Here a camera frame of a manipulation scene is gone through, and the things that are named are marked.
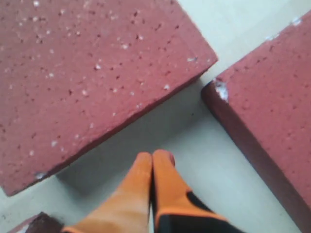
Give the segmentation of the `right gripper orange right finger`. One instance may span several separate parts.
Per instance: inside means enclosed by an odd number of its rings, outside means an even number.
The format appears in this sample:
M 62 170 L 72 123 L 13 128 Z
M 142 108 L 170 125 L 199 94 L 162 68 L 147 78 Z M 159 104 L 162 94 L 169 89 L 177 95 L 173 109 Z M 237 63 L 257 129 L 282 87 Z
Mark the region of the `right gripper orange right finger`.
M 225 217 L 209 209 L 175 168 L 174 156 L 156 150 L 152 205 L 156 233 L 240 233 Z

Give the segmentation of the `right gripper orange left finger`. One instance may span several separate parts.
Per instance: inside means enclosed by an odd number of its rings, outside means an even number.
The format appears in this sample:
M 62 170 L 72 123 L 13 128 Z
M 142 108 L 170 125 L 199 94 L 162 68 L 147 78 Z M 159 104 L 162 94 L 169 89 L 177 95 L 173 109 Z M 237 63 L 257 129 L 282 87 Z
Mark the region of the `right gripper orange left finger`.
M 149 231 L 152 156 L 137 155 L 118 188 L 97 209 L 63 233 L 147 233 Z

